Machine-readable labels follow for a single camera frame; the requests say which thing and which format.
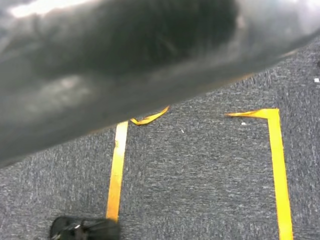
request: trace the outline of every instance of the yellow tape line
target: yellow tape line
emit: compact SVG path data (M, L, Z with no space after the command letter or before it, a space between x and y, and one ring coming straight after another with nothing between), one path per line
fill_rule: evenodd
M118 221L128 128L128 121L121 122L116 126L115 146L113 151L109 195L106 204L106 217L108 219Z
M131 121L133 122L134 124L138 125L138 126L139 125L149 124L149 123L151 123L152 121L155 121L157 118L159 118L159 117L165 114L166 112L168 112L168 110L169 109L169 107L170 106L168 106L168 107L163 109L162 111L161 111L159 113L156 113L156 114L151 115L151 116L147 116L147 117L145 117L145 118L143 118L142 120L140 120L140 121L139 120L137 120L135 118L131 118Z
M226 115L268 120L279 239L293 240L291 211L287 183L279 110L278 108L266 108L242 113L228 113Z

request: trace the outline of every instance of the blurry dark object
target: blurry dark object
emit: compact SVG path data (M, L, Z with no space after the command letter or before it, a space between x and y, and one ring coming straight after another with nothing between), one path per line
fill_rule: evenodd
M120 240L120 226L111 219L60 216L51 225L50 240Z
M0 10L0 168L262 71L320 31L316 0L12 0Z

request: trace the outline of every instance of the floor marking tape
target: floor marking tape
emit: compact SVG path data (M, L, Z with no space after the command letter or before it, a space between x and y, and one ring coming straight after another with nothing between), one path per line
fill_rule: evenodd
M228 113L226 115L230 117L261 118L268 121L279 239L293 240L291 211L279 110L278 108L266 108L257 111Z
M121 122L116 126L115 144L113 151L109 195L106 204L106 217L108 219L118 221L128 128L128 121Z

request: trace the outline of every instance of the black shoe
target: black shoe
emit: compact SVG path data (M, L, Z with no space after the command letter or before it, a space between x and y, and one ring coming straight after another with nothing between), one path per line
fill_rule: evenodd
M118 223L106 218L56 218L50 228L50 240L120 240Z

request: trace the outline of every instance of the gray carpet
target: gray carpet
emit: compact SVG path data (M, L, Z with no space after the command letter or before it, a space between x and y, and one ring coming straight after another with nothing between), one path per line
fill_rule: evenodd
M119 220L124 240L278 239L266 120L280 108L295 239L320 239L320 41L232 86L130 124ZM62 214L103 217L115 129L0 170L0 238L46 239Z

